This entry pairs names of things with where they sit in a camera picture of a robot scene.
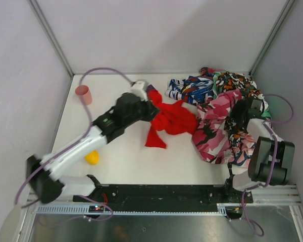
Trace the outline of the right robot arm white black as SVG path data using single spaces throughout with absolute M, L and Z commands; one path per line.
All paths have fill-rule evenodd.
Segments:
M 267 186 L 284 186 L 289 181 L 295 145 L 281 139 L 271 127 L 270 120 L 264 120 L 264 102 L 258 98 L 238 101 L 232 109 L 232 118 L 255 139 L 255 149 L 250 158 L 248 170 L 226 179 L 225 196 L 229 202 L 236 202 L 242 192 Z

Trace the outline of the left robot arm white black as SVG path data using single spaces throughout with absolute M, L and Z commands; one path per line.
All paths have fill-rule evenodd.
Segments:
M 65 170 L 87 154 L 124 134 L 138 121 L 150 122 L 159 109 L 150 100 L 141 100 L 133 93 L 124 93 L 104 114 L 91 121 L 88 131 L 65 148 L 42 158 L 32 155 L 26 160 L 26 182 L 43 204 L 61 196 L 90 196 L 99 186 L 92 176 L 66 177 Z

